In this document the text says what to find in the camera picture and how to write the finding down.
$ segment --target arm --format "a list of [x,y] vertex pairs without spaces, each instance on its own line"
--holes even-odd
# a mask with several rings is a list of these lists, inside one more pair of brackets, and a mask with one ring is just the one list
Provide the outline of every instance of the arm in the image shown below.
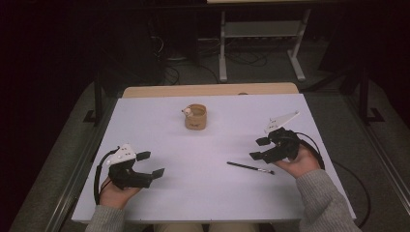
[[305,231],[361,231],[353,222],[344,197],[326,173],[320,169],[310,150],[300,146],[298,156],[275,165],[296,179],[305,205],[300,230]]
[[140,188],[126,188],[121,190],[114,186],[109,178],[107,178],[102,183],[100,205],[96,206],[96,212],[93,214],[85,231],[123,231],[124,208],[127,202],[139,191]]

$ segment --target gray carpet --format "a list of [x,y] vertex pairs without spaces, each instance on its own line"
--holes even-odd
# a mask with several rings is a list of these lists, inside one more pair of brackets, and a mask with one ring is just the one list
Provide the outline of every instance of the gray carpet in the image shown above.
[[[299,88],[305,88],[323,79],[328,73],[317,71],[318,64],[326,49],[326,43],[303,43],[299,59],[307,76],[307,81],[300,83],[296,80],[290,63],[285,54],[288,44],[282,44],[275,52],[267,54],[267,63],[261,67],[241,65],[228,61],[228,83],[250,82],[283,82],[291,81]],[[244,59],[252,59],[252,54],[238,53]],[[201,67],[193,66],[190,62],[172,63],[173,69],[178,70],[180,84],[214,84],[217,82],[218,55],[201,59]],[[168,75],[164,84],[169,85],[175,76]],[[353,172],[363,183],[370,196],[371,208],[369,217],[363,226],[363,231],[408,231],[410,217],[403,207],[400,198],[391,184],[377,151],[367,136],[368,127],[358,120],[356,115],[357,94],[345,97],[335,89],[342,79],[339,79],[323,90],[305,94],[313,118],[316,122],[331,159],[342,164]],[[78,100],[72,115],[62,130],[44,168],[33,186],[11,231],[45,231],[54,210],[61,202],[61,194],[73,170],[80,160],[84,149],[96,137],[102,136],[97,132],[98,127],[83,123],[88,110],[94,108],[93,86],[84,90]],[[115,100],[105,99],[105,115],[110,114],[110,105]],[[383,91],[376,85],[370,85],[369,106],[377,108],[386,122],[371,123],[369,127],[380,141],[380,145],[389,154],[394,167],[406,183],[410,183],[410,132],[386,100]],[[83,167],[88,173],[91,163]],[[360,182],[346,169],[335,164],[337,174],[348,194],[352,207],[357,215],[357,223],[361,223],[366,216],[368,203],[365,189]],[[73,208],[67,210],[61,228],[49,231],[84,231],[85,225],[70,220]],[[127,224],[126,231],[141,231],[144,225]],[[284,222],[275,224],[279,231],[298,231],[298,222]]]

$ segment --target metal stand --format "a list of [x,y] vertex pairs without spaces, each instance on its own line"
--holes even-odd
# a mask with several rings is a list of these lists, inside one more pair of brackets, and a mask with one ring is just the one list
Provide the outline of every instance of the metal stand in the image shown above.
[[222,12],[220,20],[220,82],[227,82],[228,79],[225,60],[225,38],[241,37],[296,37],[293,49],[288,50],[287,54],[298,80],[305,81],[306,78],[297,55],[308,25],[309,15],[310,9],[305,10],[302,20],[226,22],[225,12]]
[[101,118],[103,117],[103,87],[100,84],[100,74],[97,73],[94,80],[94,103],[95,110],[89,110],[85,116],[84,123],[94,123],[94,127],[99,125]]
[[384,122],[382,115],[376,108],[371,108],[373,117],[367,116],[367,101],[368,101],[368,74],[366,69],[363,69],[361,84],[360,84],[360,98],[359,98],[359,116],[363,122],[368,126],[371,122]]
[[[326,86],[327,84],[331,83],[332,81],[345,76],[345,75],[352,75],[353,73],[355,73],[358,70],[357,65],[353,65],[353,64],[349,64],[347,65],[345,68],[341,69],[340,71],[333,73],[331,75],[329,75],[328,77],[320,80],[319,82],[305,88],[302,89],[301,92],[314,92],[317,91],[319,89],[321,89],[322,87]],[[349,92],[353,92],[353,88],[349,88],[350,90],[347,90]]]

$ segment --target white stand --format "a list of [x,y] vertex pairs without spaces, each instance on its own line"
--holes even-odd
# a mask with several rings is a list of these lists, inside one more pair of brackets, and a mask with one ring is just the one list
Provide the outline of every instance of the white stand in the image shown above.
[[306,78],[297,55],[308,25],[309,15],[310,9],[305,10],[302,20],[226,22],[225,12],[222,12],[220,21],[220,82],[227,82],[228,79],[225,61],[225,38],[241,37],[296,37],[295,46],[287,53],[298,80],[305,81]]

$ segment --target black cable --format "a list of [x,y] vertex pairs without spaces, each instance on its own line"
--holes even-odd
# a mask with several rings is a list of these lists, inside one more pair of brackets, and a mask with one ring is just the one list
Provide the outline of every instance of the black cable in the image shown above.
[[319,148],[317,147],[317,144],[313,141],[313,139],[312,138],[310,138],[309,136],[307,136],[306,134],[304,134],[304,133],[300,133],[300,132],[295,132],[296,134],[301,134],[301,135],[304,135],[304,136],[306,136],[307,138],[309,138],[313,143],[314,143],[314,145],[316,146],[316,153],[314,152],[314,148],[309,144],[309,143],[307,143],[306,141],[304,141],[303,139],[295,139],[295,138],[293,138],[293,137],[288,137],[288,136],[281,136],[281,137],[279,137],[278,139],[280,139],[280,140],[282,140],[282,139],[285,139],[285,140],[290,140],[290,141],[293,141],[293,142],[296,142],[296,143],[298,143],[298,144],[302,144],[302,145],[304,145],[305,147],[307,147],[309,150],[311,150],[312,151],[312,154],[313,154],[313,156],[317,159],[317,162],[319,163],[319,165],[320,165],[320,168],[322,168],[323,170],[325,170],[325,162],[323,161],[323,158],[322,158],[322,155],[320,155],[320,151],[319,151]]
[[319,154],[319,156],[322,156],[322,155],[320,154],[319,147],[317,146],[316,142],[314,142],[314,140],[313,140],[311,137],[309,137],[307,134],[304,134],[304,133],[301,133],[301,132],[295,132],[295,133],[296,133],[296,134],[303,135],[303,136],[305,136],[306,138],[310,139],[310,141],[311,141],[311,142],[314,144],[314,146],[316,147],[316,151],[317,151],[317,153]]
[[163,47],[164,47],[163,40],[161,39],[161,37],[158,37],[158,36],[151,36],[151,39],[154,39],[154,41],[155,41],[155,40],[158,40],[158,41],[161,42],[161,46],[160,46],[160,48],[158,49],[158,51],[154,51],[154,52],[153,52],[154,55],[157,56],[158,59],[161,59],[161,52],[162,52]]
[[333,159],[331,159],[331,161],[336,164],[337,166],[341,167],[342,169],[344,169],[345,171],[349,172],[358,182],[359,184],[362,186],[363,190],[365,191],[366,194],[366,201],[367,201],[367,211],[366,211],[366,215],[365,218],[362,220],[361,223],[359,223],[358,227],[362,228],[365,223],[367,222],[368,218],[370,217],[370,212],[371,212],[371,200],[370,200],[370,194],[367,191],[367,188],[365,187],[365,184],[362,182],[362,180],[360,180],[360,178],[350,169],[348,169],[347,167],[343,166],[342,164],[340,164],[337,161],[334,161]]
[[96,201],[96,205],[100,204],[100,192],[99,192],[99,187],[100,187],[100,176],[102,174],[102,169],[103,169],[103,162],[107,157],[109,157],[112,154],[115,154],[120,147],[118,147],[116,150],[112,150],[105,154],[103,156],[102,160],[100,161],[100,164],[96,168],[96,176],[94,177],[94,200]]
[[[268,63],[268,56],[275,50],[277,49],[280,45],[281,45],[282,41],[280,41],[276,46],[274,46],[273,48],[271,48],[266,54],[262,54],[260,57],[257,56],[256,54],[254,54],[253,52],[249,52],[249,54],[255,56],[255,60],[253,61],[248,61],[242,57],[240,57],[239,55],[236,56],[236,59],[239,60],[235,60],[234,58],[232,58],[231,56],[234,56],[231,53],[226,53],[225,56],[231,60],[234,63],[240,64],[240,65],[249,65],[249,66],[253,66],[253,67],[264,67],[266,66],[266,64]],[[260,61],[260,60],[264,60],[262,65],[254,65],[256,62]]]
[[217,44],[214,45],[214,46],[212,46],[212,47],[209,47],[209,48],[200,50],[200,51],[198,52],[199,55],[207,54],[206,52],[212,51],[212,50],[214,50],[214,49],[216,50],[216,52],[218,52],[218,50],[219,50],[219,48],[220,48],[220,39],[211,39],[211,40],[209,40],[209,41],[216,41]]
[[[171,74],[167,69],[173,70],[173,71],[175,72],[175,75]],[[165,73],[168,74],[169,76],[175,78],[175,80],[172,81],[172,80],[168,79],[167,77],[165,77],[165,80],[169,81],[169,83],[170,83],[171,85],[175,85],[175,84],[179,83],[179,81],[180,81],[180,73],[179,73],[176,69],[167,66],[167,67],[165,67]]]
[[105,187],[107,187],[109,185],[109,183],[111,183],[112,180],[109,180],[107,183],[105,183],[105,185],[103,185],[103,187],[100,189],[100,192],[103,191],[103,189],[105,189]]
[[205,70],[209,71],[209,72],[212,74],[212,76],[213,76],[214,79],[216,80],[217,84],[220,83],[220,80],[218,79],[217,75],[216,75],[211,69],[209,69],[208,67],[202,66],[202,65],[182,64],[182,65],[174,65],[174,66],[171,66],[171,67],[183,67],[183,66],[196,66],[196,67],[205,69]]

